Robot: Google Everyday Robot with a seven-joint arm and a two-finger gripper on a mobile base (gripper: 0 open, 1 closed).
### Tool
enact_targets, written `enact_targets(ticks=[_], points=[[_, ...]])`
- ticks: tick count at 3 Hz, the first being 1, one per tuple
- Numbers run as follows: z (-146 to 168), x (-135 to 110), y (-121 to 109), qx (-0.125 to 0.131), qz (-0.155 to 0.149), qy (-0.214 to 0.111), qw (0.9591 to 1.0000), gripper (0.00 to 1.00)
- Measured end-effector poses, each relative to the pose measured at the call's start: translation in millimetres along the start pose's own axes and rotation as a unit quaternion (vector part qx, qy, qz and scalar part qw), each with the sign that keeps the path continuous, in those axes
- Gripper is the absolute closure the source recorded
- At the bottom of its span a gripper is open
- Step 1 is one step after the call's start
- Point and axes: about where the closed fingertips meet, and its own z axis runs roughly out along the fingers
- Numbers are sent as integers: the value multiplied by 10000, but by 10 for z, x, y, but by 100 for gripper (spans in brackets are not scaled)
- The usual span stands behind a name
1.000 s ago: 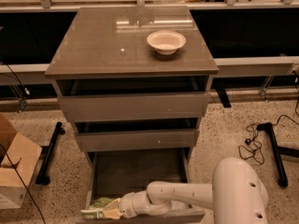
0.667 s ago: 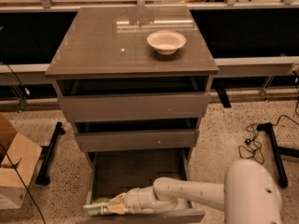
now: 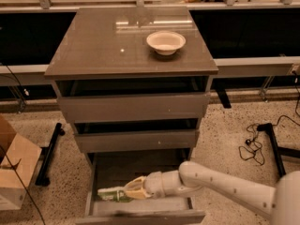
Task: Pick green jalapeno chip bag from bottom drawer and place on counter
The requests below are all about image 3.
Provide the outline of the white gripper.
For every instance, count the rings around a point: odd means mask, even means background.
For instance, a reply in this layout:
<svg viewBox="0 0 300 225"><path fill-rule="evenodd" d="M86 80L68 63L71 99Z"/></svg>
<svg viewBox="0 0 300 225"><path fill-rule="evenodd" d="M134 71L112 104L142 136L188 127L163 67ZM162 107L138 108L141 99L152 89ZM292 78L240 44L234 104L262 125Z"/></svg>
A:
<svg viewBox="0 0 300 225"><path fill-rule="evenodd" d="M125 185L126 195L135 200L159 199L168 196L168 175L165 172L152 172L133 179Z"/></svg>

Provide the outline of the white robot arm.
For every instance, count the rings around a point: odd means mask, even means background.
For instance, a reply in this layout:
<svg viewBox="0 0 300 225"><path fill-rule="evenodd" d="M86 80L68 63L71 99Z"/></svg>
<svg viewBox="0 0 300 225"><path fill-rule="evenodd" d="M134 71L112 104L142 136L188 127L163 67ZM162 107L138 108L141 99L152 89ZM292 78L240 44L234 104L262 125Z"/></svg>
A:
<svg viewBox="0 0 300 225"><path fill-rule="evenodd" d="M248 210L268 219L271 225L300 225L300 172L290 172L269 187L186 161L170 172L152 172L125 185L132 199L190 196L210 188Z"/></svg>

